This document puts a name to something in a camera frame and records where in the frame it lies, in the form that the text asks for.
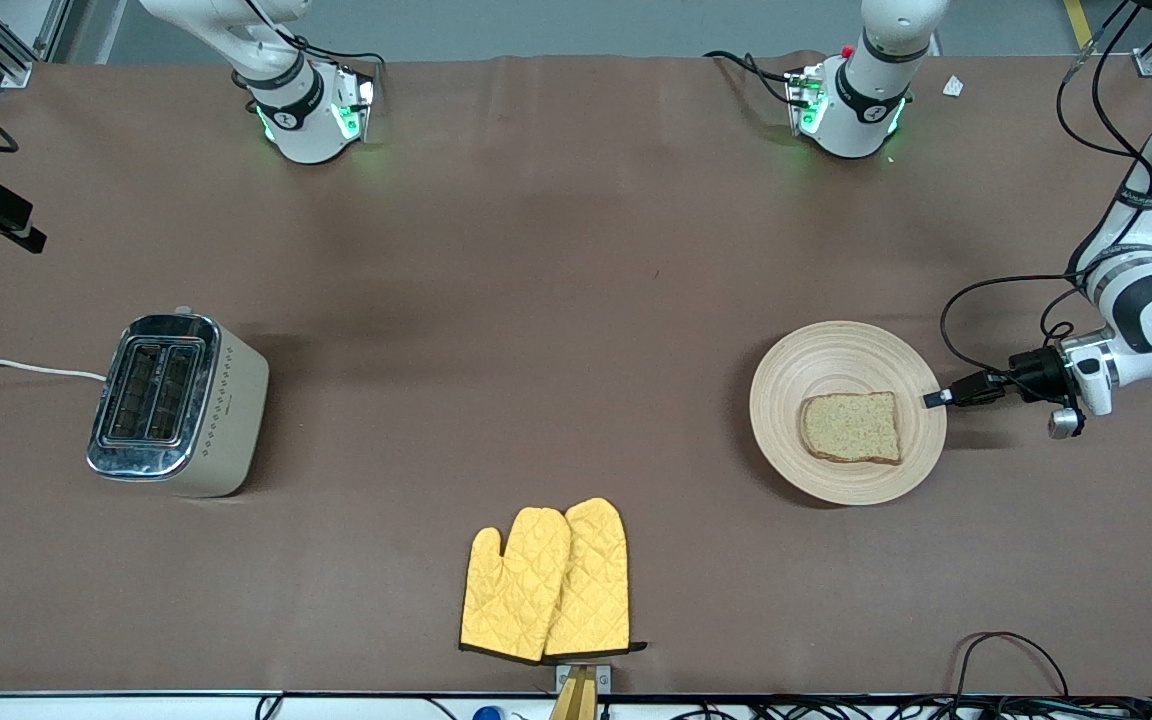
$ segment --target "white cable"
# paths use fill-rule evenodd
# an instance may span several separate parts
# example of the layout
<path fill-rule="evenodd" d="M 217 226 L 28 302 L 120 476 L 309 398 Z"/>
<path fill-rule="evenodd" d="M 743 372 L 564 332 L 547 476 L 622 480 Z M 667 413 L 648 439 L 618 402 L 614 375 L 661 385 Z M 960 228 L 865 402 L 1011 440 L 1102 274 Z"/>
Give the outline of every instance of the white cable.
<path fill-rule="evenodd" d="M 98 376 L 97 373 L 83 372 L 83 370 L 61 370 L 59 367 L 41 367 L 38 365 L 28 365 L 26 363 L 17 363 L 15 359 L 1 359 L 0 365 L 3 367 L 15 367 L 17 370 L 29 370 L 31 373 L 47 373 L 50 376 L 70 376 L 74 378 L 91 378 L 93 381 L 105 382 L 105 376 Z"/>

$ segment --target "bread crust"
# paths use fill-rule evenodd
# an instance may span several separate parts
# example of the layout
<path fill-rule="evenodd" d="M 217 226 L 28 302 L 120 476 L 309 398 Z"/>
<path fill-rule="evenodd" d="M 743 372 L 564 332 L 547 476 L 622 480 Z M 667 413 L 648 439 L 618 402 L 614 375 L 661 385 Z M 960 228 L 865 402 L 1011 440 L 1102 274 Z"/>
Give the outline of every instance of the bread crust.
<path fill-rule="evenodd" d="M 812 397 L 805 397 L 803 406 L 799 406 L 799 438 L 803 439 L 803 447 L 806 448 L 808 455 L 818 458 L 827 460 L 829 462 L 838 462 L 840 465 L 854 465 L 856 462 L 876 462 L 878 465 L 900 465 L 902 461 L 905 460 L 904 456 L 900 455 L 900 427 L 896 427 L 896 458 L 890 457 L 840 457 L 838 455 L 831 455 L 827 452 L 818 450 L 812 446 L 812 439 L 808 437 L 806 433 L 806 414 L 808 406 L 812 404 L 812 401 L 819 400 L 819 397 L 873 397 L 876 395 L 887 395 L 892 397 L 892 401 L 896 400 L 896 393 L 890 392 L 890 389 L 882 389 L 878 392 L 828 392 L 826 395 L 813 395 Z M 892 418 L 892 425 L 896 425 L 896 418 Z"/>

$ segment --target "bread slice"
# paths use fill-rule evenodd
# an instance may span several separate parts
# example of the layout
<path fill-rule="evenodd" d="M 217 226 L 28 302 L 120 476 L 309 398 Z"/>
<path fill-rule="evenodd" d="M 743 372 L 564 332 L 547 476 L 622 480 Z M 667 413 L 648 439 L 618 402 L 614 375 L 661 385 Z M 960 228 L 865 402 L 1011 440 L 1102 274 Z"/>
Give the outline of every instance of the bread slice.
<path fill-rule="evenodd" d="M 900 465 L 896 396 L 890 392 L 806 397 L 799 435 L 808 452 L 821 460 Z"/>

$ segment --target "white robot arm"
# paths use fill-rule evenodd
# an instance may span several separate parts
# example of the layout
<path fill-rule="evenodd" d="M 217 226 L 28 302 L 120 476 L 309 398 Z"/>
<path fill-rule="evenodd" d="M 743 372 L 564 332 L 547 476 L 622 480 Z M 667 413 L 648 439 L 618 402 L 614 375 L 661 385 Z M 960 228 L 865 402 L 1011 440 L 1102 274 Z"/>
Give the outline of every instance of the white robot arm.
<path fill-rule="evenodd" d="M 376 85 L 287 41 L 285 22 L 311 0 L 141 0 L 229 60 L 256 99 L 265 136 L 285 158 L 323 162 L 364 138 Z"/>
<path fill-rule="evenodd" d="M 1142 150 L 1152 168 L 1152 136 Z M 1024 400 L 1060 402 L 1052 437 L 1082 432 L 1078 400 L 1092 415 L 1107 415 L 1112 392 L 1152 378 L 1152 181 L 1139 161 L 1126 174 L 1100 227 L 1074 251 L 1075 287 L 1105 318 L 1105 327 L 1056 346 L 1011 356 L 1009 373 L 975 373 L 925 397 L 927 406 L 978 406 L 1015 384 Z"/>
<path fill-rule="evenodd" d="M 855 50 L 791 76 L 790 127 L 842 158 L 864 158 L 895 132 L 909 83 L 950 0 L 864 0 Z"/>

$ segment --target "oven mitt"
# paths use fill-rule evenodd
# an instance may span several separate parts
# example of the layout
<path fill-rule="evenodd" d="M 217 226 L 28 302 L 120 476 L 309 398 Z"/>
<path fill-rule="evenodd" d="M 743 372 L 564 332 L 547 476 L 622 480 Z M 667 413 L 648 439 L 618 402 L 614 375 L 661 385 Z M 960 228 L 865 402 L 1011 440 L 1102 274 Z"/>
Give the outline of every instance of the oven mitt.
<path fill-rule="evenodd" d="M 643 650 L 646 643 L 630 643 L 630 559 L 620 511 L 596 497 L 567 509 L 566 517 L 571 560 L 558 617 L 545 639 L 544 662 Z"/>
<path fill-rule="evenodd" d="M 524 507 L 500 552 L 500 533 L 484 528 L 470 547 L 461 650 L 539 662 L 558 612 L 571 532 L 550 507 Z"/>

